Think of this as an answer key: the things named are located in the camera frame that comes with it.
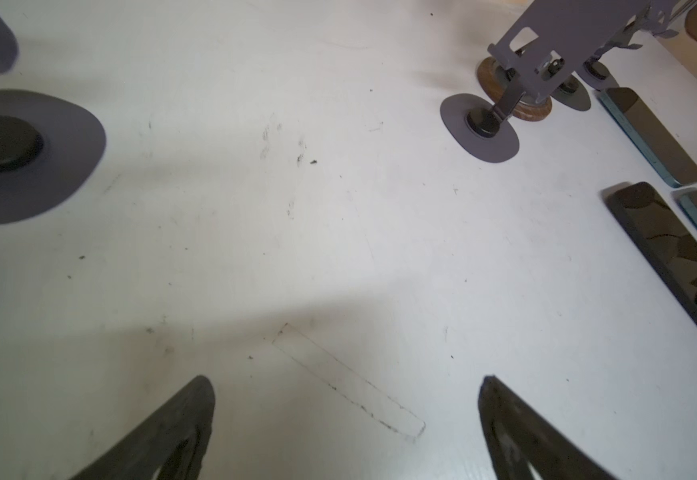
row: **gray circular base plate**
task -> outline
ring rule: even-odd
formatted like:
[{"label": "gray circular base plate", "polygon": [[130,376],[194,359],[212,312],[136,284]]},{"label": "gray circular base plate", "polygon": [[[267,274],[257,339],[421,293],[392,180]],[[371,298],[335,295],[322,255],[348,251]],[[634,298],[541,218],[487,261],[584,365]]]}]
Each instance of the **gray circular base plate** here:
[{"label": "gray circular base plate", "polygon": [[482,138],[475,134],[466,123],[466,116],[472,108],[484,107],[487,110],[492,104],[472,94],[457,94],[446,98],[439,108],[442,121],[455,137],[455,140],[468,153],[479,160],[498,164],[513,158],[519,153],[519,136],[508,121],[500,124],[500,131],[493,138]]},{"label": "gray circular base plate", "polygon": [[613,77],[612,74],[610,74],[610,76],[607,77],[606,80],[599,80],[598,78],[594,77],[592,74],[585,70],[585,65],[575,70],[575,73],[577,73],[580,79],[586,82],[589,85],[589,87],[597,91],[603,91],[607,88],[618,88],[620,86],[618,85],[618,81],[615,80],[615,77]]},{"label": "gray circular base plate", "polygon": [[36,159],[0,172],[0,224],[59,205],[82,186],[103,157],[104,127],[77,105],[33,91],[0,90],[0,115],[27,121],[44,139]]},{"label": "gray circular base plate", "polygon": [[564,104],[573,110],[587,111],[591,109],[591,95],[588,90],[581,84],[574,94],[568,94],[557,88],[551,94],[551,98]]}]

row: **white tabletop surface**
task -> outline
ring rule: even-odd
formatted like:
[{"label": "white tabletop surface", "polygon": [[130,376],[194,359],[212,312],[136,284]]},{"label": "white tabletop surface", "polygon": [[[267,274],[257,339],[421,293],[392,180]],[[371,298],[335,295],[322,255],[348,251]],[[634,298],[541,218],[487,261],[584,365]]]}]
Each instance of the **white tabletop surface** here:
[{"label": "white tabletop surface", "polygon": [[[494,478],[489,374],[615,476],[697,478],[697,327],[601,198],[671,189],[597,101],[511,120],[504,164],[439,118],[483,95],[474,69],[516,12],[0,14],[21,49],[0,88],[73,101],[108,138],[73,197],[0,226],[0,478],[73,475],[199,374],[217,395],[201,478]],[[638,40],[606,63],[697,161],[697,81]]]}]

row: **brown wooden disc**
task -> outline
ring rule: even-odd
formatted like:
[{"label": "brown wooden disc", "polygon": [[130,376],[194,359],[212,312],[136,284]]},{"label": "brown wooden disc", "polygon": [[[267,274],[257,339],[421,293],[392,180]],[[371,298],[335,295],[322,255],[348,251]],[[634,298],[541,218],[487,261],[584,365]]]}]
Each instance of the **brown wooden disc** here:
[{"label": "brown wooden disc", "polygon": [[[500,100],[506,90],[495,78],[496,69],[499,67],[494,57],[485,58],[477,69],[477,79],[484,92],[493,102]],[[541,121],[551,113],[551,97],[545,99],[540,105],[530,105],[519,102],[513,110],[513,116],[527,121]]]}]

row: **gray disc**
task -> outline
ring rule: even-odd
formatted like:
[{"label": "gray disc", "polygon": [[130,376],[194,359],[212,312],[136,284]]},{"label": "gray disc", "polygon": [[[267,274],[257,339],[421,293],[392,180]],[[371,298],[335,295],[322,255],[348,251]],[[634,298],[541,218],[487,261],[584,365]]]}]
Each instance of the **gray disc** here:
[{"label": "gray disc", "polygon": [[591,73],[585,70],[585,65],[581,65],[580,68],[575,70],[575,73],[578,74],[581,80],[597,91],[603,91],[607,88],[618,88],[620,86],[612,74],[610,74],[605,80],[599,80],[597,77],[594,77]]},{"label": "gray disc", "polygon": [[500,130],[493,138],[483,138],[471,130],[466,116],[471,109],[484,107],[487,110],[492,104],[472,94],[457,94],[445,98],[439,108],[442,121],[455,137],[455,140],[468,153],[479,160],[498,164],[513,158],[519,153],[519,136],[508,121],[500,124]]},{"label": "gray disc", "polygon": [[106,132],[84,108],[33,91],[0,90],[0,115],[36,128],[44,141],[28,164],[0,172],[0,224],[41,214],[70,197],[93,173]]},{"label": "gray disc", "polygon": [[591,109],[591,95],[588,90],[581,84],[573,94],[568,94],[561,88],[557,88],[551,94],[551,98],[564,104],[573,110],[587,111]]}]

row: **white table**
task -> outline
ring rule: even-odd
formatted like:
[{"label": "white table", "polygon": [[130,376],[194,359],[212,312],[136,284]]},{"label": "white table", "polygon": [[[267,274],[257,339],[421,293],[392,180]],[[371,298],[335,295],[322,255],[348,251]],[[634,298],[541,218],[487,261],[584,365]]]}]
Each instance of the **white table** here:
[{"label": "white table", "polygon": [[[0,478],[73,475],[198,374],[217,395],[202,478],[494,478],[488,374],[623,480],[697,478],[697,327],[600,197],[671,189],[596,101],[511,120],[505,164],[439,119],[483,95],[474,69],[515,12],[0,14],[21,48],[0,88],[73,101],[108,136],[67,202],[0,226]],[[606,63],[697,161],[697,81],[638,40]],[[352,402],[402,406],[400,432]]]}]

